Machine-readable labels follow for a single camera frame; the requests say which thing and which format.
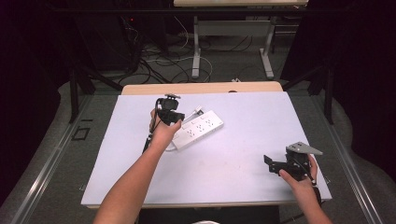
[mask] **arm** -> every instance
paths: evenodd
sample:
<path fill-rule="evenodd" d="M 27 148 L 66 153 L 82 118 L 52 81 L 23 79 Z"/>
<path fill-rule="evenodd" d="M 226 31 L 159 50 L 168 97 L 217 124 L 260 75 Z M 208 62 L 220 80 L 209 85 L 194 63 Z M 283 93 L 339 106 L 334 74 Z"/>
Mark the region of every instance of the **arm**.
<path fill-rule="evenodd" d="M 134 223 L 158 161 L 180 126 L 181 120 L 172 126 L 158 124 L 151 144 L 108 192 L 93 223 Z"/>
<path fill-rule="evenodd" d="M 308 155 L 308 159 L 311 163 L 311 175 L 314 177 L 314 179 L 317 179 L 318 166 L 312 156 Z M 284 170 L 280 170 L 279 174 L 290 185 L 291 190 L 297 199 L 298 205 L 305 214 L 308 223 L 332 223 L 320 208 L 317 196 L 315 195 L 315 192 L 312 188 L 312 183 L 309 178 L 299 182 Z"/>

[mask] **gray carpet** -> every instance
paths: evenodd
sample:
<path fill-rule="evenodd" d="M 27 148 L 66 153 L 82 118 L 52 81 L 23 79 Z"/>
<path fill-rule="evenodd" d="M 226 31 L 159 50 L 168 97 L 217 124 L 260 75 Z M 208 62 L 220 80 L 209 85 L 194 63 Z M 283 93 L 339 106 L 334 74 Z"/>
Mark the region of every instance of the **gray carpet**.
<path fill-rule="evenodd" d="M 210 43 L 210 48 L 212 49 L 230 49 L 243 38 L 210 37 L 207 39 L 207 43 Z M 253 39 L 251 46 L 241 52 L 203 51 L 202 56 L 206 57 L 211 62 L 211 65 L 206 61 L 201 61 L 201 67 L 206 71 L 210 71 L 212 66 L 213 72 L 210 78 L 212 82 L 230 81 L 236 77 L 242 81 L 267 80 L 263 74 L 262 62 L 258 52 L 258 47 L 262 46 L 262 41 L 256 40 Z M 276 39 L 276 52 L 270 55 L 276 80 L 279 80 L 291 41 L 292 37 L 289 36 L 279 36 Z M 187 49 L 180 49 L 179 47 L 176 47 L 176 50 L 188 52 Z M 188 68 L 191 67 L 191 63 L 192 60 L 186 60 L 179 62 L 178 65 Z M 175 81 L 182 81 L 187 77 L 183 75 L 183 71 L 177 66 L 163 67 L 155 63 L 150 64 L 153 64 L 153 67 L 161 71 L 167 78 L 175 77 Z M 139 83 L 145 79 L 146 77 L 144 76 L 128 77 L 121 84 Z M 196 81 L 202 82 L 205 79 L 206 76 L 202 75 Z M 45 190 L 40 195 L 41 197 L 37 203 L 33 204 L 31 213 L 26 218 L 26 223 L 63 224 L 92 222 L 95 211 L 80 205 L 83 194 L 83 190 L 80 188 L 88 182 L 113 106 L 116 103 L 116 94 L 118 94 L 118 92 L 114 92 L 103 83 L 96 81 L 94 83 L 98 91 L 94 96 L 85 98 L 89 103 L 74 124 L 75 129 L 73 130 L 73 133 L 75 133 L 76 129 L 80 129 L 75 135 L 75 138 L 79 138 L 84 137 L 84 132 L 89 129 L 87 137 L 85 140 L 70 140 L 66 142 L 64 153 L 61 155 L 59 162 L 56 163 L 55 172 L 52 174 L 48 185 L 45 186 Z M 70 118 L 70 99 L 67 84 L 62 86 L 59 91 L 62 95 L 62 103 L 56 118 L 49 127 L 48 134 L 40 148 L 37 149 L 37 153 L 25 174 L 1 207 L 1 223 L 12 222 L 23 204 L 23 200 L 28 195 L 29 189 L 33 186 L 47 159 L 54 150 L 58 149 L 59 142 L 64 137 L 65 130 L 69 127 L 67 121 Z M 356 192 L 352 188 L 346 171 L 340 163 L 336 144 L 329 133 L 326 123 L 323 121 L 322 113 L 316 106 L 316 102 L 321 101 L 322 96 L 308 96 L 306 83 L 303 82 L 290 90 L 290 99 L 295 106 L 310 145 L 324 151 L 324 155 L 318 157 L 318 163 L 323 174 L 331 181 L 329 189 L 333 199 L 323 204 L 323 209 L 334 223 L 371 223 L 367 221 L 366 215 L 361 209 Z M 396 202 L 395 183 L 383 171 L 370 162 L 362 160 L 350 150 L 352 127 L 349 120 L 342 107 L 336 102 L 334 102 L 332 111 L 335 122 L 333 127 L 340 136 L 347 152 L 352 157 L 354 161 L 353 167 L 357 169 L 359 177 L 367 188 L 367 193 L 376 211 L 381 216 L 383 223 L 392 223 L 393 220 L 396 220 L 396 215 L 393 212 L 396 211 L 394 204 Z M 300 213 L 296 205 L 280 206 L 281 220 Z M 300 218 L 294 223 L 305 223 L 305 220 Z"/>

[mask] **white power strip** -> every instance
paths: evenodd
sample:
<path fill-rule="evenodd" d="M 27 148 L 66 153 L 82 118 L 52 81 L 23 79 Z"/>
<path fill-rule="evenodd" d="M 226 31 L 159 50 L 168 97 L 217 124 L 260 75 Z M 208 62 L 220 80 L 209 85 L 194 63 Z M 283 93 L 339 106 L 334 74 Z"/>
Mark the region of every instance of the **white power strip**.
<path fill-rule="evenodd" d="M 181 149 L 198 139 L 213 133 L 223 126 L 223 121 L 212 110 L 207 111 L 200 117 L 193 119 L 183 125 L 175 133 L 172 140 L 177 149 Z"/>

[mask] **table surface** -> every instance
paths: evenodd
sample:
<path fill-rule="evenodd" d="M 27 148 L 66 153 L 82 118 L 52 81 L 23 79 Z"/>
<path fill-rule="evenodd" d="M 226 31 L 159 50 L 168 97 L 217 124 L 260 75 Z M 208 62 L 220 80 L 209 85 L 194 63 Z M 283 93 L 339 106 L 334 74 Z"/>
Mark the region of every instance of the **table surface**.
<path fill-rule="evenodd" d="M 307 0 L 175 0 L 176 7 L 303 6 Z"/>
<path fill-rule="evenodd" d="M 143 207 L 295 203 L 290 187 L 263 162 L 264 154 L 285 161 L 285 146 L 308 144 L 290 98 L 277 82 L 241 82 L 125 87 L 81 204 L 97 208 L 138 159 L 148 135 L 149 111 L 170 92 L 181 96 L 177 112 L 187 115 L 201 105 L 204 111 L 213 110 L 224 126 L 186 148 L 165 151 Z M 320 170 L 318 186 L 322 199 L 330 200 Z"/>

